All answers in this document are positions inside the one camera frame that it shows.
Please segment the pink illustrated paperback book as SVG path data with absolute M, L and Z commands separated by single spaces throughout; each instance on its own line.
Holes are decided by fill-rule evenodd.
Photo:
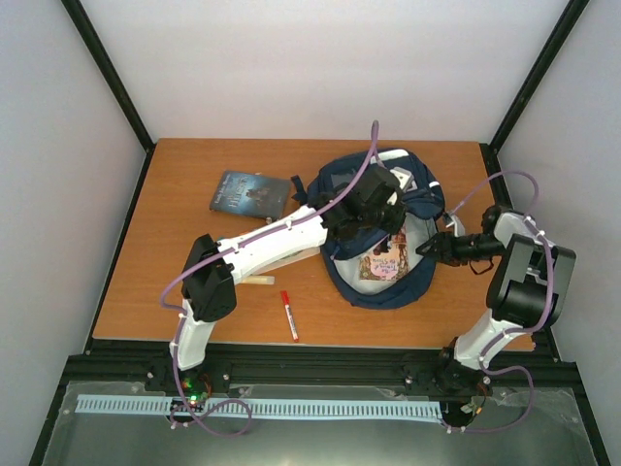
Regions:
M 362 281 L 395 282 L 409 272 L 409 252 L 406 228 L 391 236 L 388 253 L 374 255 L 373 247 L 360 258 L 358 277 Z

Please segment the navy blue student backpack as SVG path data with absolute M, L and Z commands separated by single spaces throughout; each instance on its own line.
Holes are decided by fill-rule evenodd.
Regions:
M 304 185 L 297 176 L 292 177 L 291 181 L 296 189 L 294 200 L 299 205 L 316 207 L 317 198 L 323 193 L 335 198 L 359 175 L 357 171 L 365 157 L 365 153 L 358 152 L 338 158 L 322 167 L 309 185 Z M 368 168 L 374 165 L 386 169 L 401 167 L 409 170 L 417 184 L 416 190 L 408 191 L 403 196 L 407 214 L 402 227 L 406 228 L 407 233 L 409 272 L 395 282 L 359 279 L 362 255 L 387 235 L 394 235 L 381 230 L 362 231 L 346 242 L 327 241 L 321 246 L 320 252 L 331 280 L 347 302 L 364 309 L 391 310 L 417 301 L 431 285 L 436 263 L 418 255 L 415 250 L 437 233 L 437 221 L 443 213 L 445 200 L 436 177 L 409 150 L 381 150 L 370 161 Z

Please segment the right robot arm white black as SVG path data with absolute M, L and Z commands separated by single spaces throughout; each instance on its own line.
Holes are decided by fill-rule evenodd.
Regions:
M 484 212 L 479 233 L 437 233 L 416 253 L 452 267 L 487 261 L 494 272 L 481 318 L 441 351 L 435 382 L 451 395 L 476 391 L 508 343 L 558 320 L 576 262 L 530 217 L 499 205 Z

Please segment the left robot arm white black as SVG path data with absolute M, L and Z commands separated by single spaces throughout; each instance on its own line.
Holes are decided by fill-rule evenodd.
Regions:
M 200 383 L 200 364 L 215 323 L 237 306 L 237 284 L 327 241 L 350 241 L 364 230 L 398 232 L 406 216 L 403 196 L 412 180 L 405 169 L 374 165 L 335 198 L 321 194 L 316 207 L 303 206 L 266 227 L 220 243 L 209 235 L 198 238 L 181 274 L 180 329 L 170 344 L 169 381 L 184 391 Z

